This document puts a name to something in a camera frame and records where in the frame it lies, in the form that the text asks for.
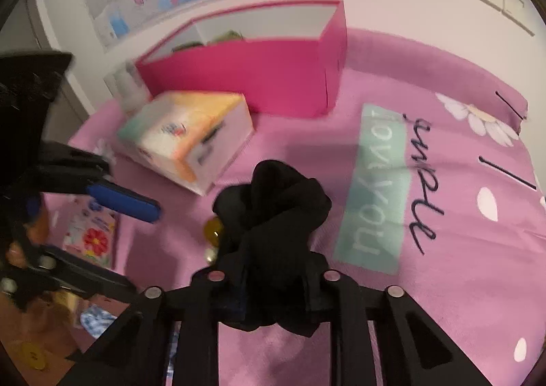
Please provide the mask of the left hand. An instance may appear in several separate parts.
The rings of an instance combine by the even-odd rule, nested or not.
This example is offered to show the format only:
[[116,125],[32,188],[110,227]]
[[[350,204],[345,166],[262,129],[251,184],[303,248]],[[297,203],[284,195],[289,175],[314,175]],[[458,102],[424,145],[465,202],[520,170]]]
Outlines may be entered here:
[[8,261],[18,267],[40,268],[41,247],[50,235],[49,210],[42,194],[16,201],[8,209]]

